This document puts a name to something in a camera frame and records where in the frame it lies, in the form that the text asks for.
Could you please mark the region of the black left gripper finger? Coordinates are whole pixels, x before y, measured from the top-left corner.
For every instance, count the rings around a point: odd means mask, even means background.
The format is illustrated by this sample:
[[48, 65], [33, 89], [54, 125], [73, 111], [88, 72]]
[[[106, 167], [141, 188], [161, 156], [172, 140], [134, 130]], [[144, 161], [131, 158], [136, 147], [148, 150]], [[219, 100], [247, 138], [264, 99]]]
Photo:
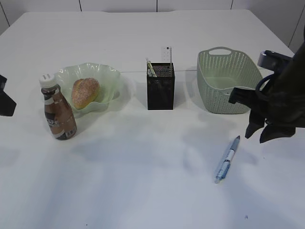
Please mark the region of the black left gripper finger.
[[0, 76], [0, 115], [1, 116], [13, 116], [16, 102], [11, 99], [4, 91], [7, 78]]

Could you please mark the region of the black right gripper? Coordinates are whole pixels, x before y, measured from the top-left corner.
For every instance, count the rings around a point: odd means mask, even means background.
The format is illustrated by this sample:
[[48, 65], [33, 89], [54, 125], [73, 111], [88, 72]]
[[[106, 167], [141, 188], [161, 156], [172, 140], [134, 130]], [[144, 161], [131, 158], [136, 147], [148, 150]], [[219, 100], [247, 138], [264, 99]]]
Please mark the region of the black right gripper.
[[245, 138], [263, 129], [260, 143], [288, 138], [305, 126], [305, 46], [283, 71], [263, 78], [255, 90], [233, 88], [229, 103], [251, 107]]

